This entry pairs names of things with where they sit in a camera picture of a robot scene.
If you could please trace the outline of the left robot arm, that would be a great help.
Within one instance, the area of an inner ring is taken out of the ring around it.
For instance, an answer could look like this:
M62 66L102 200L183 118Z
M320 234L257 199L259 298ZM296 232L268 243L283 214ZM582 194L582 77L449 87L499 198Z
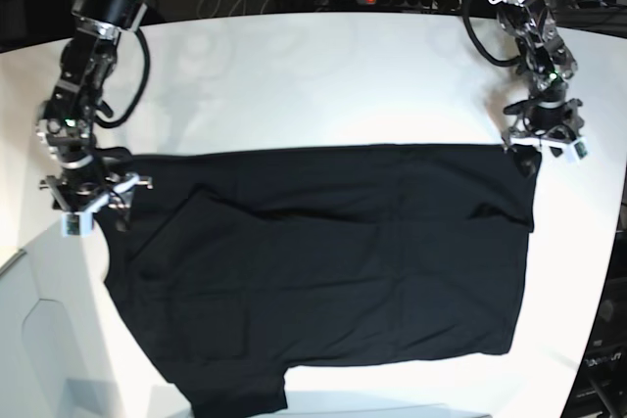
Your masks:
M523 148L548 148L554 157L578 163L588 154L579 115L583 103L567 96L577 62L559 35L547 0L486 0L495 7L497 20L518 49L516 57L498 59L478 39L470 21L473 0L463 0L461 17L477 52L490 64L513 68L527 87L526 99L504 107L510 125L502 132L506 151L521 154Z

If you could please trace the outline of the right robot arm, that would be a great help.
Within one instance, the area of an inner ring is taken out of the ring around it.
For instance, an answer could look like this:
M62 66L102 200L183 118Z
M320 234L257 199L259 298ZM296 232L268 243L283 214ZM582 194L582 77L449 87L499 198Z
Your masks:
M35 122L37 137L60 167L59 175L45 177L40 186L53 196L65 237L90 235L96 213L104 208L112 209L118 228L126 230L136 188L153 186L148 176L119 170L118 163L130 158L130 151L100 148L94 132L96 126L113 129L124 124L146 88L151 58L140 24L148 1L75 0L72 6L76 30L63 51L60 77ZM144 68L131 103L115 117L103 98L104 84L117 65L125 32L138 39Z

